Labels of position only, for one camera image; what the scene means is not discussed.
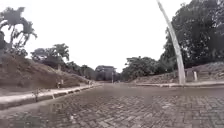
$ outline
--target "brick pavement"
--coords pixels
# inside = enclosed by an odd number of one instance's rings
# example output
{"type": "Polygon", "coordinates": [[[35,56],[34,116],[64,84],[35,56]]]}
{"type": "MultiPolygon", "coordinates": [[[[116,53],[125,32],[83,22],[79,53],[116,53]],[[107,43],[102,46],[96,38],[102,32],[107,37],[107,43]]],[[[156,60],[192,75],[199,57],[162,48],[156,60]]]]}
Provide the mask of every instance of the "brick pavement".
{"type": "Polygon", "coordinates": [[[0,111],[0,128],[224,128],[223,92],[102,86],[0,111]]]}

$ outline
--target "white pole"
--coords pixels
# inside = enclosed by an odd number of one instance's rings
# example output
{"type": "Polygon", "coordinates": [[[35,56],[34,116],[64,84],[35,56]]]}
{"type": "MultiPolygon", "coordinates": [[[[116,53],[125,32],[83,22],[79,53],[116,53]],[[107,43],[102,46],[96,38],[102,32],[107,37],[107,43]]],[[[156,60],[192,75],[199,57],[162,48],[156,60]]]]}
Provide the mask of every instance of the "white pole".
{"type": "Polygon", "coordinates": [[[196,71],[194,71],[194,81],[198,81],[198,75],[196,71]]]}
{"type": "Polygon", "coordinates": [[[183,64],[183,59],[182,59],[182,55],[181,55],[180,46],[178,44],[178,40],[177,40],[175,31],[173,29],[173,26],[172,26],[168,16],[166,15],[165,10],[163,9],[162,4],[160,3],[159,0],[157,0],[157,3],[158,3],[159,8],[160,8],[161,12],[163,13],[163,16],[164,16],[164,18],[167,22],[169,32],[170,32],[170,35],[171,35],[171,38],[172,38],[173,47],[174,47],[174,51],[175,51],[176,58],[177,58],[179,84],[184,85],[186,83],[186,78],[185,78],[184,64],[183,64]]]}
{"type": "Polygon", "coordinates": [[[112,72],[112,83],[114,83],[114,76],[113,76],[113,72],[112,72]]]}

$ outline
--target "concrete pole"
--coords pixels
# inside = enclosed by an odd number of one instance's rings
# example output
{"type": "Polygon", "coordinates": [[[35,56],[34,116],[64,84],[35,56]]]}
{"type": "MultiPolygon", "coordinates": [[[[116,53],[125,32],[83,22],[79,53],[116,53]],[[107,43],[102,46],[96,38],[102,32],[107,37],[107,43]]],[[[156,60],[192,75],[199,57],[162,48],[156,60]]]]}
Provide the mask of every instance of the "concrete pole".
{"type": "Polygon", "coordinates": [[[168,16],[166,15],[165,10],[163,9],[162,4],[160,3],[159,0],[157,0],[157,3],[159,5],[161,12],[163,13],[164,18],[166,19],[166,22],[167,22],[168,28],[169,28],[169,32],[170,32],[170,35],[172,38],[172,42],[173,42],[173,46],[174,46],[174,50],[175,50],[175,54],[176,54],[176,58],[177,58],[179,84],[184,85],[186,83],[186,78],[185,78],[184,64],[183,64],[183,59],[182,59],[182,55],[181,55],[181,51],[180,51],[180,46],[178,44],[178,40],[177,40],[175,31],[173,29],[173,26],[172,26],[168,16]]]}

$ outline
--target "curb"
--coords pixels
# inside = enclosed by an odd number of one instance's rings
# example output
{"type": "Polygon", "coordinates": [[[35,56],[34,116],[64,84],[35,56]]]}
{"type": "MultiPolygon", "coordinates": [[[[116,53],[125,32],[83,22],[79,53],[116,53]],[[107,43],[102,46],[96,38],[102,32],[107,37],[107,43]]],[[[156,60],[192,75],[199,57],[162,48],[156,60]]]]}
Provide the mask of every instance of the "curb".
{"type": "Polygon", "coordinates": [[[184,87],[184,88],[197,88],[197,87],[217,87],[217,86],[223,86],[224,87],[224,81],[205,81],[205,82],[191,82],[186,83],[185,85],[180,85],[177,83],[168,83],[168,84],[135,84],[135,86],[150,86],[150,87],[184,87]]]}
{"type": "Polygon", "coordinates": [[[35,96],[34,93],[29,93],[25,95],[2,96],[0,97],[0,111],[11,107],[37,103],[40,101],[55,99],[69,94],[75,94],[77,92],[95,88],[98,86],[101,85],[88,85],[88,86],[75,87],[72,89],[64,88],[64,90],[58,90],[58,91],[57,90],[54,91],[53,89],[52,91],[49,92],[39,92],[38,96],[35,96]]]}

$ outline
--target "sidewalk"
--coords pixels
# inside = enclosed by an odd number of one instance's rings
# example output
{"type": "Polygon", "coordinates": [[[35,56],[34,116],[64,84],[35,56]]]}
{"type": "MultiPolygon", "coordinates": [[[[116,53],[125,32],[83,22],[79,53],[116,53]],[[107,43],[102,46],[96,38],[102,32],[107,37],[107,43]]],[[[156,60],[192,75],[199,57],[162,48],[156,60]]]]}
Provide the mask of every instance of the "sidewalk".
{"type": "Polygon", "coordinates": [[[178,83],[161,83],[161,84],[136,83],[135,85],[136,86],[152,86],[152,87],[214,87],[214,86],[224,87],[224,81],[188,82],[185,85],[180,85],[178,83]]]}
{"type": "Polygon", "coordinates": [[[60,88],[60,89],[44,89],[40,91],[28,92],[26,94],[17,94],[11,96],[0,96],[0,110],[10,107],[16,107],[25,104],[31,104],[43,100],[50,100],[60,96],[64,96],[71,93],[80,92],[82,90],[90,89],[100,86],[95,85],[83,85],[72,88],[60,88]]]}

